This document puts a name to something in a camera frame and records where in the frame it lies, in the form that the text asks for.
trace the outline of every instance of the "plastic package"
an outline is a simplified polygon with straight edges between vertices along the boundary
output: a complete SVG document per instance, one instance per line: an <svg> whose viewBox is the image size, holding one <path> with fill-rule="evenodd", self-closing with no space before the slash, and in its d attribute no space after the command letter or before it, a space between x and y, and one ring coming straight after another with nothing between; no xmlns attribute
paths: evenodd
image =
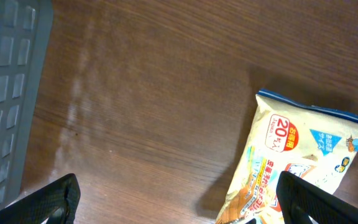
<svg viewBox="0 0 358 224"><path fill-rule="evenodd" d="M358 152L358 116L305 106L268 90L216 223L284 223L275 189L289 171L333 194Z"/></svg>

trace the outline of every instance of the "blue and orange cartoon character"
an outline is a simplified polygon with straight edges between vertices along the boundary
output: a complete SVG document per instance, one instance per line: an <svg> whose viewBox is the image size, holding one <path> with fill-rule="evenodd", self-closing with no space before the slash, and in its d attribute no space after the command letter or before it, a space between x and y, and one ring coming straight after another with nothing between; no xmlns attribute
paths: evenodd
<svg viewBox="0 0 358 224"><path fill-rule="evenodd" d="M358 151L358 139L353 139L352 136L346 139L346 146L349 152L357 152Z"/></svg>

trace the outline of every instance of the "wooden table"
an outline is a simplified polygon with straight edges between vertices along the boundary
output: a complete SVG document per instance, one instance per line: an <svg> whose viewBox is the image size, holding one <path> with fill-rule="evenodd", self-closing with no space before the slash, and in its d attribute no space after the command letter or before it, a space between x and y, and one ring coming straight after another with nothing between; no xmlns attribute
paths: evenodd
<svg viewBox="0 0 358 224"><path fill-rule="evenodd" d="M358 114L356 0L53 5L22 197L73 172L77 223L213 223L260 88Z"/></svg>

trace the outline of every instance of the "gray basket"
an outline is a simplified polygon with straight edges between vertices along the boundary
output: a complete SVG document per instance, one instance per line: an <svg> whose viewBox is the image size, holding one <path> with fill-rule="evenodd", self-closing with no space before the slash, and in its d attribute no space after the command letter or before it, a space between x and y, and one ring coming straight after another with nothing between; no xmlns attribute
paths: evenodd
<svg viewBox="0 0 358 224"><path fill-rule="evenodd" d="M19 195L52 18L50 0L0 0L0 209Z"/></svg>

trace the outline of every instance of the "blue triangle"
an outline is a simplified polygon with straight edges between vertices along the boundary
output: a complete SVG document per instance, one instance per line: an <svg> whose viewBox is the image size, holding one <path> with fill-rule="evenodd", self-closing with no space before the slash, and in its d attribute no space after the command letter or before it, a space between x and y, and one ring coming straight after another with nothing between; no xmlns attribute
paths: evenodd
<svg viewBox="0 0 358 224"><path fill-rule="evenodd" d="M342 137L335 136L333 134L324 133L322 131L316 131L311 129L311 135L317 142L317 147L323 152L323 155L333 152L334 147L338 144Z"/></svg>

